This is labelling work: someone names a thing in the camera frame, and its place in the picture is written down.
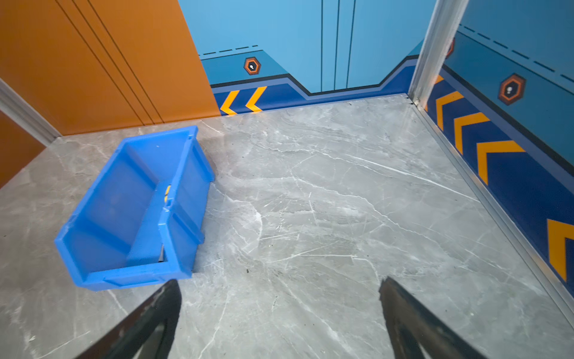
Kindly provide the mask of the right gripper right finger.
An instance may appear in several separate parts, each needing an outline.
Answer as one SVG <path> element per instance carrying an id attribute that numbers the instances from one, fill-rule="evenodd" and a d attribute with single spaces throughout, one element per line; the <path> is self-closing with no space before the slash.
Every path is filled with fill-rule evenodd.
<path id="1" fill-rule="evenodd" d="M 483 358 L 393 278 L 379 289 L 387 332 L 396 358 Z"/>

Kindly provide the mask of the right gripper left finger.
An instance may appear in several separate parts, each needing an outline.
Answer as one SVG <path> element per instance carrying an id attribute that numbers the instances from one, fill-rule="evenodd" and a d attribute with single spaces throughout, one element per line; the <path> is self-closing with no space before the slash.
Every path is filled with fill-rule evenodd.
<path id="1" fill-rule="evenodd" d="M 79 358 L 167 358 L 173 345 L 182 294 L 170 280 Z"/>

